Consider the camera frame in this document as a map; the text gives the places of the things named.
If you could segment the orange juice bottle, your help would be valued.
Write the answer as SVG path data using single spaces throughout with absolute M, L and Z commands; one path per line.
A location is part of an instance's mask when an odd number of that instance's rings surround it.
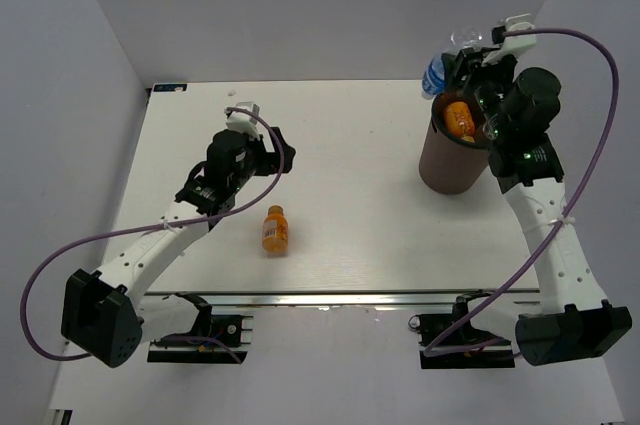
M 470 143 L 475 142 L 475 122 L 465 102 L 457 101 L 448 104 L 442 116 L 447 130 L 453 136 Z

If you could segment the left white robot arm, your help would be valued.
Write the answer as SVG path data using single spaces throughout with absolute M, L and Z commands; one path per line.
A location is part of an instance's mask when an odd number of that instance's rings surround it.
M 279 128 L 271 128 L 269 135 L 272 151 L 261 135 L 229 129 L 216 133 L 205 160 L 189 172 L 158 229 L 144 232 L 96 271 L 71 275 L 65 288 L 63 336 L 110 368 L 125 363 L 145 342 L 213 342 L 212 307 L 204 298 L 147 292 L 177 258 L 230 214 L 237 193 L 251 178 L 291 171 L 295 149 Z

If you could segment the blue label water bottle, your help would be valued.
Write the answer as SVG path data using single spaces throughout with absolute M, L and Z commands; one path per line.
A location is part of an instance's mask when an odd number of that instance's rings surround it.
M 445 90 L 445 64 L 442 56 L 451 54 L 457 56 L 465 48 L 478 48 L 483 36 L 480 30 L 473 27 L 454 29 L 446 41 L 440 46 L 422 77 L 422 94 L 426 99 L 433 99 Z

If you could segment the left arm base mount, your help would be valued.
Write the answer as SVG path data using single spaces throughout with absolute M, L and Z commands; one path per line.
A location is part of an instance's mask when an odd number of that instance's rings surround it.
M 195 293 L 145 296 L 137 313 L 149 363 L 241 364 L 248 353 L 253 317 Z

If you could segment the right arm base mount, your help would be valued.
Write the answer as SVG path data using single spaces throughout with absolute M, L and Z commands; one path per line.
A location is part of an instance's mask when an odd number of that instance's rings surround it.
M 462 318 L 469 310 L 469 303 L 482 300 L 489 293 L 476 291 L 458 296 L 448 313 L 432 313 L 413 315 L 407 325 L 416 333 L 419 345 L 426 347 L 441 332 Z M 486 345 L 496 340 L 490 332 L 474 328 L 470 323 L 464 324 L 434 348 L 434 352 L 448 351 L 438 357 L 426 357 L 420 353 L 420 365 L 423 370 L 445 369 L 509 369 L 515 367 L 517 355 L 506 340 Z

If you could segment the orange juice bottle label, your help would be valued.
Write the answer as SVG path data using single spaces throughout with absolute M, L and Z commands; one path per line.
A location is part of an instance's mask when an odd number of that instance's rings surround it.
M 262 248 L 268 254 L 282 255 L 288 250 L 289 225 L 279 205 L 270 206 L 262 225 Z

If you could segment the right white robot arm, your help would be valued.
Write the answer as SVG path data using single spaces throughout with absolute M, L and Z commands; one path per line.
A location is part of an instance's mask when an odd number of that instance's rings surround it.
M 597 358 L 632 326 L 588 265 L 570 214 L 564 171 L 547 130 L 560 111 L 550 71 L 516 72 L 516 55 L 465 49 L 444 56 L 446 89 L 484 115 L 489 168 L 515 213 L 530 256 L 492 294 L 461 296 L 452 324 L 423 355 L 434 359 L 508 342 L 533 366 Z

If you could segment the clear plastic bottle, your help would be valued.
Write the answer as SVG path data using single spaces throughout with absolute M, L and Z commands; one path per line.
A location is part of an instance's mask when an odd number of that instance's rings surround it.
M 499 137 L 499 119 L 497 115 L 487 118 L 483 124 L 482 132 L 484 136 L 490 140 L 495 141 Z

